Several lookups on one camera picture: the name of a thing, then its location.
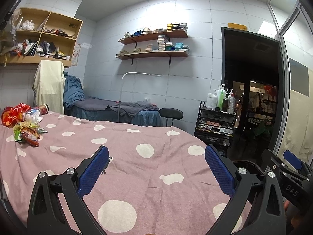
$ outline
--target metal screw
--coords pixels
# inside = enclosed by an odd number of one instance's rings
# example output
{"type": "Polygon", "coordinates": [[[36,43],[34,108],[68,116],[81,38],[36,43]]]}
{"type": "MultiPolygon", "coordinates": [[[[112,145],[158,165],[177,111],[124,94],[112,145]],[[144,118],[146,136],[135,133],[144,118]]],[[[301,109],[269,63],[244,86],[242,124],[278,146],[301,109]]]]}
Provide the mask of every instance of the metal screw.
{"type": "Polygon", "coordinates": [[[241,173],[241,174],[246,174],[247,170],[245,168],[239,168],[238,172],[241,173]]]}
{"type": "Polygon", "coordinates": [[[66,173],[67,173],[68,175],[70,175],[70,174],[73,174],[74,171],[75,171],[75,170],[74,170],[73,168],[69,168],[69,169],[67,169],[66,173]]]}
{"type": "Polygon", "coordinates": [[[46,175],[45,172],[42,171],[38,174],[38,177],[43,178],[45,175],[46,175]]]}
{"type": "Polygon", "coordinates": [[[269,174],[269,177],[271,177],[271,178],[274,178],[274,177],[275,177],[275,173],[274,173],[274,172],[271,172],[271,171],[270,171],[268,174],[269,174]]]}

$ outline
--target blue gripper pad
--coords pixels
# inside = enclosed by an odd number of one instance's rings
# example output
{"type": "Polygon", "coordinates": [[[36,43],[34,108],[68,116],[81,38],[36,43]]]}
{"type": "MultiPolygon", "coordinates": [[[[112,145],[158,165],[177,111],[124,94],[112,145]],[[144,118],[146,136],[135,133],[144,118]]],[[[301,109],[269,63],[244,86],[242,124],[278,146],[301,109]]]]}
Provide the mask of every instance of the blue gripper pad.
{"type": "Polygon", "coordinates": [[[225,164],[210,146],[205,148],[204,157],[223,193],[232,198],[235,195],[234,178],[225,164]]]}
{"type": "Polygon", "coordinates": [[[108,161],[109,151],[106,147],[103,147],[79,178],[77,193],[81,198],[91,192],[108,161]]]}
{"type": "Polygon", "coordinates": [[[284,152],[284,158],[287,160],[287,162],[289,162],[292,167],[294,167],[295,169],[301,169],[302,168],[302,163],[301,160],[296,157],[292,152],[290,152],[289,150],[286,150],[284,152]]]}

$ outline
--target black chair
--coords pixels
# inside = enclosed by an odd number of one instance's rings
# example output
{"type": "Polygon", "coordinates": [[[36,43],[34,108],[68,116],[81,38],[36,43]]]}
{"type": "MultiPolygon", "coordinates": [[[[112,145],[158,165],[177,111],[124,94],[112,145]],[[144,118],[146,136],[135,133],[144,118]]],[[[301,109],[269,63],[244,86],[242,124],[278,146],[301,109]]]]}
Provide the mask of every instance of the black chair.
{"type": "Polygon", "coordinates": [[[163,109],[160,109],[160,116],[163,118],[166,118],[166,127],[167,127],[167,121],[169,118],[172,119],[172,125],[173,125],[174,119],[181,120],[184,116],[184,113],[178,109],[163,108],[163,109]]]}

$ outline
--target white towel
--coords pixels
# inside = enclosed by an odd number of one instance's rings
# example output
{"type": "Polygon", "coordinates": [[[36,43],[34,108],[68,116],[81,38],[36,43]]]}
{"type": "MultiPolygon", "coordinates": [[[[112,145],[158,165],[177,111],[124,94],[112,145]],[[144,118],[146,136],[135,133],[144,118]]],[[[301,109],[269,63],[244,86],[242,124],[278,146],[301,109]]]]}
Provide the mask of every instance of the white towel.
{"type": "Polygon", "coordinates": [[[34,89],[36,104],[48,104],[49,110],[64,114],[63,91],[65,77],[63,63],[59,61],[41,60],[38,65],[34,89]]]}

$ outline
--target polka dot blanket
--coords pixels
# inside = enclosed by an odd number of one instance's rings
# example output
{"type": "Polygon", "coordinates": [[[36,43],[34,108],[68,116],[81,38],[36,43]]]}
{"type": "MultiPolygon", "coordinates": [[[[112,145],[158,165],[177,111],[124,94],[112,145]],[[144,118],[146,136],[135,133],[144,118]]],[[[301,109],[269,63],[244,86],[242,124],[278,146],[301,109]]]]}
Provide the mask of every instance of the polka dot blanket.
{"type": "MultiPolygon", "coordinates": [[[[204,235],[227,202],[204,158],[205,143],[175,127],[91,122],[50,112],[39,147],[0,127],[0,172],[8,199],[26,224],[37,175],[62,174],[104,145],[112,157],[85,203],[109,235],[204,235]]],[[[71,227],[77,226],[60,195],[71,227]]],[[[235,230],[243,226],[249,206],[235,230]]]]}

